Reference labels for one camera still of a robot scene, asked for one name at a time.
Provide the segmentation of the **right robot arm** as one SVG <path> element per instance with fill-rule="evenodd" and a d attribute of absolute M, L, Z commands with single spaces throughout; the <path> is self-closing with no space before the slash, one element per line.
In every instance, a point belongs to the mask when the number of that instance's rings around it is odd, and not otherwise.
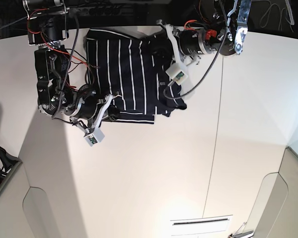
<path fill-rule="evenodd" d="M 79 29 L 78 10 L 65 0 L 25 0 L 28 42 L 36 45 L 34 52 L 37 75 L 38 109 L 52 119 L 63 113 L 68 124 L 77 126 L 85 134 L 92 134 L 103 121 L 115 121 L 118 110 L 111 105 L 113 96 L 102 96 L 93 81 L 86 81 L 79 89 L 70 84 L 69 73 L 79 32 L 73 46 L 66 49 L 62 41 L 69 37 L 68 21 L 75 21 Z"/>

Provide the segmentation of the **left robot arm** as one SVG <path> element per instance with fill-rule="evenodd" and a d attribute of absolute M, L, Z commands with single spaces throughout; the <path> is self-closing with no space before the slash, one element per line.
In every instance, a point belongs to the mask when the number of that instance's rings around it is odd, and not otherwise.
<path fill-rule="evenodd" d="M 251 4 L 250 0 L 216 0 L 212 18 L 189 19 L 182 29 L 157 20 L 162 30 L 150 38 L 152 70 L 163 70 L 168 75 L 187 74 L 189 67 L 199 64 L 204 55 L 241 54 Z"/>

